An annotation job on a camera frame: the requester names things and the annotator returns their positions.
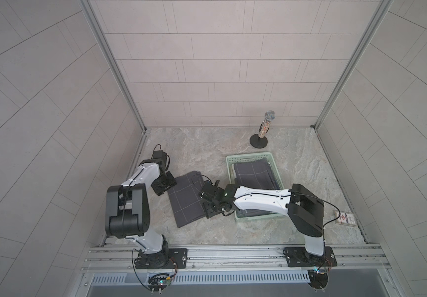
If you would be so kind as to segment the dark grey checked pillowcase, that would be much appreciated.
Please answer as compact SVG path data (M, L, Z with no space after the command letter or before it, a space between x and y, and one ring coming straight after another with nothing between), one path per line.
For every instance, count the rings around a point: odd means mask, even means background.
M197 171L179 176L175 181L176 185L168 190L168 197L176 225L182 228L206 217L200 199L204 181L201 173Z
M282 183L275 177L270 162L260 159L253 162L234 163L231 170L232 183L252 189L279 190ZM273 212L264 210L238 210L237 220L255 220L275 216Z

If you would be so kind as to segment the mint green plastic basket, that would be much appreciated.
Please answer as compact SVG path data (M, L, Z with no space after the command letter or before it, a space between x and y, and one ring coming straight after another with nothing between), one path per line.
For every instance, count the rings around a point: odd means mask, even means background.
M270 152L226 157L229 183L247 188L281 190L283 183Z

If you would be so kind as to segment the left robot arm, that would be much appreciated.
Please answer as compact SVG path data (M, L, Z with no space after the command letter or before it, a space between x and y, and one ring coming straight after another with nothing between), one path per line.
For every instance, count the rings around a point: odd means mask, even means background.
M176 185L168 171L170 157L154 150L123 184L111 186L106 193L105 232L108 236L133 241L146 256L168 254L164 236L150 230L150 207L147 190L158 196Z

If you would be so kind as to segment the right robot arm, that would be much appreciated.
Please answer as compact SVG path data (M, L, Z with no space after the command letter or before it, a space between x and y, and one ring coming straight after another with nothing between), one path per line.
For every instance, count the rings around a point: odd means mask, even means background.
M303 234L309 256L324 255L324 204L300 184L290 189L253 189L237 184L220 188L217 183L205 182L199 197L205 215L229 215L238 210L261 210L289 217L297 231Z

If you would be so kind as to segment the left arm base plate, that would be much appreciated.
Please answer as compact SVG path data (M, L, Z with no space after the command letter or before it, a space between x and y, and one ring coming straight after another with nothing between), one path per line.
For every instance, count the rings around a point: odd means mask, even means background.
M166 254L164 251L156 254L140 253L134 259L134 266L136 269L179 269L186 268L188 256L188 249L186 248L173 248L169 249Z

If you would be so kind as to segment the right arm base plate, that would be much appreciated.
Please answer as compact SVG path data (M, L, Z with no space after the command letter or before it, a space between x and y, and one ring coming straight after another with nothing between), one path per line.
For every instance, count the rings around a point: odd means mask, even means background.
M305 247L286 247L283 249L288 267L312 267L314 269L328 269L337 267L337 260L333 249L324 248L323 256L309 254Z

